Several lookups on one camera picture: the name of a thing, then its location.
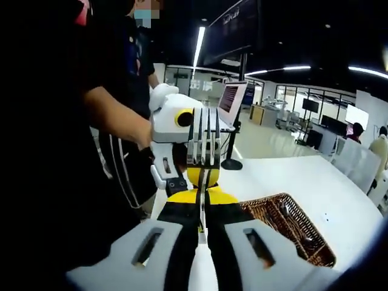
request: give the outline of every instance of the robotic hand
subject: robotic hand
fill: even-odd
[[[152,173],[167,202],[158,220],[118,239],[106,259],[68,272],[74,284],[90,291],[316,291],[337,279],[336,271],[301,259],[293,242],[215,186],[221,150],[216,109],[178,93],[164,95],[160,104],[152,116]],[[187,190],[175,169],[174,142],[187,142],[187,174],[196,189]],[[199,258],[202,246],[211,255]]]

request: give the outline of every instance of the fluorescent light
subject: fluorescent light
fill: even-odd
[[[305,69],[311,69],[309,65],[300,65],[297,67],[284,67],[283,70],[305,70]]]
[[[376,72],[376,71],[373,71],[373,70],[368,70],[368,69],[363,69],[363,68],[358,68],[358,67],[349,67],[349,70],[363,72],[363,73],[367,73],[367,74],[371,74],[371,75],[376,75],[376,76],[388,79],[388,75],[387,74],[383,74],[383,73]]]
[[[200,27],[199,28],[198,40],[196,42],[196,50],[195,50],[195,55],[194,55],[193,74],[195,73],[196,65],[198,63],[199,53],[201,51],[202,42],[204,40],[205,29],[206,29],[205,27]]]
[[[267,70],[263,70],[263,71],[257,71],[257,72],[252,72],[252,73],[247,73],[245,74],[246,76],[251,76],[251,75],[257,75],[257,74],[264,74],[264,73],[267,73],[268,71]]]

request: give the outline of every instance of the white table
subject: white table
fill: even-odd
[[[219,185],[240,201],[286,192],[305,211],[344,272],[364,252],[383,218],[371,200],[320,156],[244,159],[240,171],[221,170]],[[152,218],[166,201],[159,191]]]

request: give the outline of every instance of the wicker basket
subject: wicker basket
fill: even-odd
[[[288,206],[289,216],[287,217],[281,211],[282,203]],[[263,199],[244,201],[240,205],[253,217],[260,219],[291,240],[301,258],[316,266],[335,265],[334,253],[290,195],[281,193]]]

